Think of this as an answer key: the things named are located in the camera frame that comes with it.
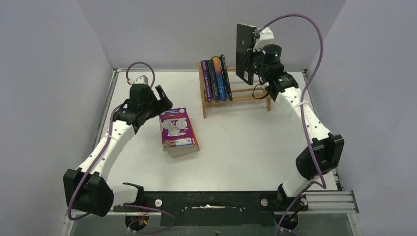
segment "book spine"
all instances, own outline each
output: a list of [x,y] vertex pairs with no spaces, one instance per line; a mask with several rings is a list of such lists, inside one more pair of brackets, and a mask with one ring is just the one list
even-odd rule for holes
[[206,60],[201,61],[201,67],[203,69],[204,86],[206,87],[206,101],[211,102],[213,100],[211,97],[211,82]]
[[227,96],[231,101],[233,101],[232,97],[232,89],[230,88],[230,81],[229,81],[229,74],[227,73],[227,66],[226,66],[226,59],[224,58],[224,55],[220,55],[220,64],[222,66],[223,71],[223,83],[224,87],[226,89]]
[[210,59],[207,61],[207,63],[208,63],[208,71],[210,73],[211,88],[213,89],[213,97],[216,101],[219,101],[220,96],[219,96],[219,90],[217,87],[216,72],[214,71],[213,60]]
[[220,101],[226,101],[226,91],[223,84],[223,76],[220,67],[219,57],[213,57],[214,71],[216,72],[217,87],[219,89]]

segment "screw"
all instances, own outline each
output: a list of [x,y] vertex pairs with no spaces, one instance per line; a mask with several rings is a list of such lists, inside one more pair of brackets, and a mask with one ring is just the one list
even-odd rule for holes
[[268,206],[268,199],[265,199],[265,198],[262,199],[261,200],[261,205],[264,206],[264,207],[267,207]]
[[156,200],[155,200],[155,206],[156,206],[156,207],[161,207],[161,206],[162,206],[162,200],[160,200],[160,199],[156,199]]
[[301,198],[301,205],[302,205],[302,206],[307,205],[307,200],[306,200],[306,199],[304,199],[304,198]]

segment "blue book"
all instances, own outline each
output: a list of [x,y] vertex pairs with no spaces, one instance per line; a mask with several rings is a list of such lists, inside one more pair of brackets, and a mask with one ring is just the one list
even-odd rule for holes
[[220,97],[219,97],[219,90],[217,87],[216,72],[214,70],[213,60],[212,59],[207,60],[207,64],[208,64],[208,71],[210,74],[211,90],[213,90],[213,97],[214,97],[214,100],[217,102],[220,100]]
[[219,96],[220,101],[226,101],[226,89],[224,88],[223,84],[223,76],[220,66],[220,58],[219,57],[212,57],[213,63],[214,63],[214,71],[216,73],[217,78],[217,87],[219,89]]

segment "cable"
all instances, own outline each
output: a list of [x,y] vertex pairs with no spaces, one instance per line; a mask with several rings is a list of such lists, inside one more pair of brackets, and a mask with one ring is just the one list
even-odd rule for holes
[[127,79],[127,83],[128,83],[129,85],[131,85],[131,84],[129,83],[129,80],[130,80],[130,79],[129,79],[129,77],[128,77],[128,73],[129,73],[129,70],[132,68],[132,66],[137,65],[137,64],[142,64],[142,65],[147,66],[147,67],[150,69],[150,71],[152,72],[152,83],[150,84],[150,87],[152,88],[152,87],[153,87],[153,84],[155,83],[155,71],[153,70],[152,66],[150,66],[148,63],[143,62],[143,61],[137,61],[137,62],[134,62],[134,63],[130,64],[130,66],[126,69],[126,79]]
[[[270,22],[268,22],[268,23],[267,23],[264,27],[259,28],[259,30],[257,31],[257,33],[260,33],[263,29],[265,29],[266,27],[268,27],[268,26],[269,26],[269,25],[271,25],[272,23],[274,23],[274,22],[276,22],[276,21],[278,21],[278,20],[281,20],[281,19],[287,18],[287,17],[300,17],[300,18],[303,18],[303,19],[308,20],[308,21],[309,21],[309,22],[310,22],[310,23],[314,26],[314,28],[316,29],[316,32],[317,32],[317,35],[319,36],[319,41],[320,41],[320,54],[319,54],[319,59],[317,60],[316,67],[314,68],[313,73],[311,74],[310,79],[308,79],[308,81],[307,81],[307,83],[305,84],[305,87],[304,87],[304,89],[302,90],[302,93],[301,93],[300,102],[303,102],[303,101],[304,101],[304,96],[305,96],[305,93],[306,93],[306,91],[307,91],[307,89],[308,89],[308,86],[310,85],[311,81],[313,81],[313,78],[314,78],[314,76],[316,75],[316,72],[317,72],[317,70],[319,69],[320,63],[322,62],[322,58],[323,58],[323,36],[322,36],[322,33],[321,33],[320,29],[319,29],[319,26],[318,26],[318,25],[317,25],[317,24],[313,21],[313,19],[311,19],[311,18],[310,18],[310,17],[308,17],[308,16],[305,16],[305,15],[302,15],[302,14],[287,14],[287,15],[283,15],[283,16],[280,16],[280,17],[277,17],[277,18],[275,18],[275,19],[271,20],[271,21],[270,21]],[[306,124],[305,124],[304,106],[301,106],[300,110],[301,110],[301,123],[302,123],[302,127],[303,127],[303,130],[304,130],[305,138],[306,138],[306,140],[307,140],[308,150],[310,151],[310,155],[311,155],[311,158],[313,159],[314,166],[316,167],[317,173],[319,174],[319,176],[320,176],[320,180],[321,180],[321,182],[322,182],[322,184],[320,184],[320,183],[318,183],[318,182],[316,182],[316,181],[313,181],[313,182],[311,182],[311,183],[310,183],[310,185],[309,185],[308,187],[310,187],[312,184],[317,184],[317,185],[319,185],[320,187],[322,187],[322,188],[326,189],[326,188],[327,188],[327,185],[326,185],[325,179],[324,179],[324,177],[323,177],[323,173],[322,173],[322,171],[320,170],[319,163],[317,162],[316,155],[314,154],[314,150],[313,150],[313,147],[312,147],[311,142],[310,142],[310,137],[309,137],[309,135],[308,135],[307,126],[306,126]],[[278,231],[279,231],[280,225],[281,225],[281,223],[282,223],[282,220],[284,219],[284,217],[287,215],[287,213],[288,213],[288,211],[290,210],[290,208],[291,208],[291,207],[295,204],[295,202],[296,202],[296,201],[300,198],[301,194],[302,194],[305,190],[307,190],[307,188],[306,188],[306,189],[304,189],[303,191],[301,191],[301,192],[297,195],[297,197],[296,197],[296,198],[294,198],[293,202],[292,202],[292,203],[288,206],[288,208],[285,210],[284,214],[282,215],[282,217],[281,217],[281,219],[279,220],[279,223],[278,223],[278,225],[277,225],[277,227],[276,227],[276,230],[275,230],[275,235],[278,235]]]
[[142,221],[144,221],[145,220],[145,215],[148,213],[148,210],[146,210],[145,211],[145,214],[143,214],[142,215]]
[[290,216],[290,218],[292,219],[292,218],[294,218],[300,211],[302,211],[303,209],[305,208],[305,206],[302,206],[302,207],[300,207],[300,208],[298,208],[295,212],[294,212],[294,214],[292,214],[291,216]]
[[261,84],[257,84],[257,85],[253,88],[253,91],[252,91],[252,97],[253,97],[253,98],[255,98],[255,99],[261,100],[261,99],[264,99],[264,98],[268,97],[268,96],[269,96],[269,92],[267,92],[267,93],[266,93],[264,96],[262,96],[262,97],[255,97],[254,92],[255,92],[256,87],[257,87],[257,86],[259,86],[259,85],[261,85]]
[[[129,205],[129,204],[123,204],[123,207],[131,207],[131,208],[137,208],[137,209],[143,209],[143,210],[156,211],[156,212],[160,212],[160,213],[165,214],[165,215],[174,219],[174,223],[172,225],[169,225],[169,226],[167,226],[165,228],[162,228],[162,229],[159,229],[159,230],[148,231],[148,232],[134,231],[135,233],[140,234],[140,235],[150,235],[150,234],[154,234],[154,233],[159,233],[159,232],[165,231],[165,230],[173,227],[177,223],[177,219],[175,218],[175,216],[171,215],[170,213],[168,213],[164,210],[160,210],[160,209],[156,209],[156,208],[150,208],[150,207],[146,207],[146,206]],[[131,230],[130,226],[132,226],[135,222],[136,221],[130,222],[130,224],[127,226],[128,231]]]
[[80,182],[78,183],[77,187],[75,188],[74,193],[72,194],[71,200],[69,201],[68,204],[68,210],[67,210],[67,214],[68,214],[68,219],[70,220],[79,220],[81,218],[84,218],[86,216],[89,215],[89,213],[86,213],[82,216],[79,217],[75,217],[73,218],[71,215],[71,210],[72,207],[74,205],[74,201],[75,198],[78,194],[78,192],[80,191],[81,187],[83,186],[84,181],[86,180],[88,174],[90,173],[90,171],[92,170],[92,168],[96,165],[97,161],[100,159],[100,157],[103,155],[104,151],[106,150],[107,146],[110,143],[111,140],[111,135],[112,135],[112,131],[113,131],[113,116],[115,114],[115,112],[122,106],[123,104],[118,105],[116,108],[114,108],[114,110],[112,111],[111,115],[110,115],[110,125],[109,125],[109,134],[107,136],[107,140],[106,143],[104,144],[103,148],[101,149],[101,151],[98,153],[97,157],[93,160],[93,162],[91,163],[91,165],[87,168],[86,172],[84,173],[83,177],[81,178]]

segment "purple book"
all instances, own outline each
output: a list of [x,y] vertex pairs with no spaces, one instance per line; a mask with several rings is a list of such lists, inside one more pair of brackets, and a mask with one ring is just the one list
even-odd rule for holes
[[203,69],[204,85],[206,86],[206,100],[211,102],[213,98],[211,97],[209,65],[206,60],[201,61],[201,68]]
[[159,115],[164,148],[195,144],[190,119],[185,108],[175,108]]

